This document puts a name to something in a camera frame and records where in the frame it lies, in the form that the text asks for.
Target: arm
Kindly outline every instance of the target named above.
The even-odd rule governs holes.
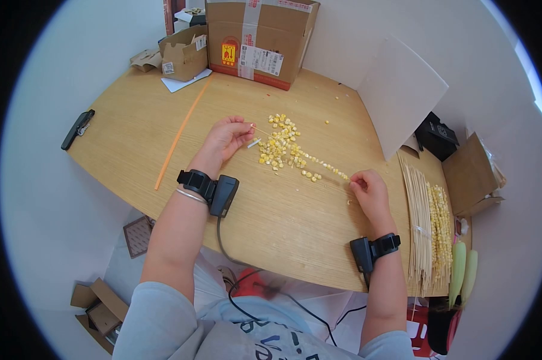
[[[375,170],[363,170],[351,176],[349,184],[374,229],[374,239],[397,234],[389,210],[387,185]],[[369,284],[367,313],[361,331],[361,347],[375,337],[393,330],[406,331],[407,285],[401,254],[395,251],[378,258]]]
[[[206,173],[212,180],[224,161],[246,141],[253,139],[252,123],[230,116],[213,125],[205,143],[187,167]],[[194,298],[193,266],[203,243],[209,216],[207,205],[174,191],[153,228],[140,282],[157,281]]]

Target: barcode label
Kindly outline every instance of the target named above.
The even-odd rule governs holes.
[[[163,74],[173,74],[174,72],[172,62],[169,61],[163,64]]]
[[[207,35],[201,35],[195,39],[195,47],[197,51],[207,46]]]
[[[239,63],[249,68],[279,76],[283,64],[283,55],[254,46],[241,45]]]

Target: black wristband device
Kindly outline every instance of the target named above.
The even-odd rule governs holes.
[[[218,180],[211,178],[199,170],[191,169],[188,172],[181,170],[177,182],[183,188],[195,191],[207,201],[209,213],[224,218],[239,188],[239,181],[230,176],[221,175]]]
[[[369,241],[367,237],[360,237],[349,242],[357,269],[364,275],[373,271],[373,264],[378,258],[397,251],[399,245],[401,245],[401,239],[399,235],[395,234],[387,234],[375,241]]]

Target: orange plastic strip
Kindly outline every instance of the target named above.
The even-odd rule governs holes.
[[[169,161],[171,160],[171,155],[173,155],[173,151],[175,150],[177,141],[179,141],[179,138],[181,137],[181,133],[183,133],[183,129],[185,128],[185,125],[187,125],[187,122],[189,118],[191,117],[193,110],[195,110],[195,106],[199,102],[199,99],[201,99],[201,97],[203,96],[203,93],[205,92],[207,86],[209,86],[209,83],[211,82],[212,78],[213,78],[213,75],[209,76],[209,78],[207,79],[207,83],[205,83],[205,86],[203,86],[203,89],[199,92],[199,95],[197,95],[197,98],[193,102],[193,105],[191,105],[191,108],[189,109],[187,116],[183,120],[183,123],[181,124],[181,127],[179,128],[179,131],[177,132],[177,135],[175,136],[175,140],[173,140],[173,144],[171,145],[171,148],[169,149],[169,152],[167,153],[165,162],[163,162],[163,167],[161,168],[161,172],[159,173],[159,177],[157,178],[157,183],[155,184],[155,190],[159,190],[159,184],[161,184],[163,175],[165,175],[165,171],[167,170],[167,166],[169,165]]]

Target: hand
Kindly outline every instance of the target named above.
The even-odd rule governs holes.
[[[203,171],[216,180],[223,162],[229,160],[241,145],[253,139],[255,123],[245,122],[241,116],[228,116],[217,121],[203,142],[203,146],[189,163],[188,170]]]
[[[379,238],[389,233],[397,234],[397,227],[389,210],[387,185],[375,170],[362,170],[351,176],[349,184],[365,216]]]

